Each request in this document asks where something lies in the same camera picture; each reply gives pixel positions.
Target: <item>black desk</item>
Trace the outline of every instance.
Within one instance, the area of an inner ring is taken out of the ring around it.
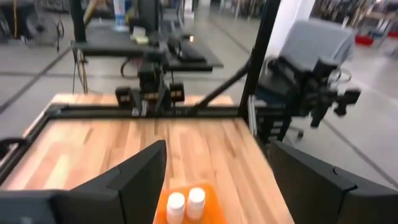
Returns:
[[[166,52],[167,70],[172,72],[211,72],[214,67],[223,67],[223,63],[217,56],[197,37],[195,37],[192,45],[205,56],[207,62],[182,63],[169,53],[165,47],[157,49],[148,45],[136,44],[130,39],[129,32],[116,32],[113,26],[113,23],[108,22],[88,26],[86,29],[87,42],[72,42],[72,49],[81,50],[83,55],[87,57],[145,57],[146,60],[155,59],[161,52]],[[166,41],[159,35],[149,38],[150,40]]]

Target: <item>chair wheel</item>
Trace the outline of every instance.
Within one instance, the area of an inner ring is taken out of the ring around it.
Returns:
[[[302,139],[304,137],[304,132],[303,131],[299,131],[297,134],[297,138],[298,139]]]

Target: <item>black vertical post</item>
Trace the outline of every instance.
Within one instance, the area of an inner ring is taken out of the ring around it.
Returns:
[[[70,15],[73,21],[73,31],[76,42],[86,42],[86,27],[81,0],[69,0]]]
[[[274,28],[280,1],[281,0],[267,0],[259,32],[257,33],[256,43],[251,52],[251,66],[244,84],[241,103],[239,106],[239,115],[242,116],[246,122],[248,121],[248,99],[250,95],[256,93],[261,67],[264,62],[271,33]]]

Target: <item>wall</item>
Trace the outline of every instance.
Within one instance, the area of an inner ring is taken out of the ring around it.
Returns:
[[[314,3],[315,0],[281,0],[266,56],[279,55],[293,23],[308,19]]]

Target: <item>white bottle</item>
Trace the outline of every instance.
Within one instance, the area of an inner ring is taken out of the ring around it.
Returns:
[[[205,191],[199,187],[189,191],[187,215],[190,220],[199,220],[205,209]]]
[[[184,219],[185,197],[181,193],[172,193],[167,201],[168,224],[181,224]]]

